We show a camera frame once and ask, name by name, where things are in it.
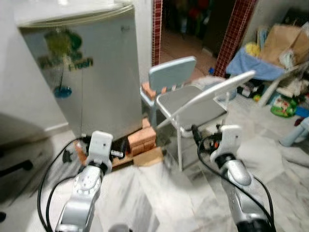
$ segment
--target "refrigerator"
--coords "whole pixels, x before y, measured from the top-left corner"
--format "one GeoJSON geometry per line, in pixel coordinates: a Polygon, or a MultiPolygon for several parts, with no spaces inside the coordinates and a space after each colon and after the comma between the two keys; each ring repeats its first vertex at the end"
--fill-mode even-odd
{"type": "Polygon", "coordinates": [[[114,0],[17,0],[17,26],[76,136],[141,128],[134,6],[114,0]]]}

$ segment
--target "fridge sticker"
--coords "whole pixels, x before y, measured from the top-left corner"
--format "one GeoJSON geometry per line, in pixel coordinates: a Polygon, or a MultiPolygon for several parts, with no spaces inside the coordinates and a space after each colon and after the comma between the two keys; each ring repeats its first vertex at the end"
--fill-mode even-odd
{"type": "Polygon", "coordinates": [[[74,71],[93,66],[93,58],[83,58],[78,49],[82,46],[82,38],[68,29],[55,29],[45,34],[49,55],[38,58],[41,69],[50,69],[60,65],[74,71]]]}

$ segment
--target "tile floor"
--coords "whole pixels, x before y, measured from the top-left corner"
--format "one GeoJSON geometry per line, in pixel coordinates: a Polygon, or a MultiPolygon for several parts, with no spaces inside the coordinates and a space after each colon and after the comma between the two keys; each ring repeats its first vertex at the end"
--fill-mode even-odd
{"type": "MultiPolygon", "coordinates": [[[[269,108],[256,108],[253,101],[239,95],[228,109],[227,123],[243,126],[238,158],[269,188],[277,231],[308,231],[308,140],[302,149],[299,145],[283,147],[277,142],[293,128],[295,118],[274,116],[269,108]]],[[[200,162],[180,173],[173,158],[177,155],[169,149],[174,132],[171,127],[162,132],[158,142],[166,145],[164,162],[151,167],[129,166],[104,177],[93,231],[108,231],[112,224],[126,223],[134,232],[236,232],[221,180],[200,162]]],[[[71,131],[61,133],[12,149],[0,159],[0,168],[25,157],[35,163],[29,172],[20,170],[0,179],[0,211],[7,213],[6,220],[0,223],[1,232],[44,231],[36,212],[38,182],[51,158],[73,137],[71,131]]],[[[192,163],[197,159],[197,148],[189,140],[183,144],[184,159],[192,163]]],[[[59,161],[49,175],[42,202],[46,202],[48,191],[61,176],[76,173],[77,168],[76,163],[62,165],[59,161]]],[[[53,227],[71,185],[72,181],[68,181],[55,192],[51,204],[53,227]]]]}
{"type": "Polygon", "coordinates": [[[162,30],[160,63],[171,61],[187,56],[195,56],[197,65],[190,77],[190,80],[208,75],[210,67],[215,67],[216,58],[211,57],[202,51],[202,41],[195,36],[162,30]]]}

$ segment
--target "red tile wall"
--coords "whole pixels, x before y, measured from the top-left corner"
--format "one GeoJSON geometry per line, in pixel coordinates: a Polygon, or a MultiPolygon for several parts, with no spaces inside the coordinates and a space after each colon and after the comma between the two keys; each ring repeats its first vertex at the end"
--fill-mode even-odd
{"type": "Polygon", "coordinates": [[[215,66],[215,76],[224,76],[247,28],[257,0],[236,0],[215,66]]]}
{"type": "Polygon", "coordinates": [[[153,0],[152,66],[159,64],[162,23],[162,0],[153,0]]]}

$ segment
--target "chair backrest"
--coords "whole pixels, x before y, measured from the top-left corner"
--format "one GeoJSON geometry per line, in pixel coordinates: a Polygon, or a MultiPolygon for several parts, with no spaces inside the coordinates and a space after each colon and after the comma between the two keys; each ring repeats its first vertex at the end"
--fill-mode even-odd
{"type": "Polygon", "coordinates": [[[195,57],[184,57],[153,66],[149,70],[149,85],[155,91],[179,86],[188,80],[197,63],[195,57]]]}
{"type": "Polygon", "coordinates": [[[201,102],[201,101],[213,99],[214,97],[218,95],[231,91],[235,89],[236,87],[240,86],[241,84],[246,83],[247,81],[252,79],[254,75],[255,75],[255,71],[248,71],[238,76],[232,77],[226,81],[223,81],[213,87],[210,87],[209,89],[206,89],[205,91],[201,92],[200,94],[198,94],[197,96],[189,100],[178,110],[176,110],[169,118],[165,119],[162,123],[160,123],[157,128],[163,127],[164,125],[168,124],[168,122],[172,118],[180,114],[182,111],[184,111],[191,105],[201,102]]]}

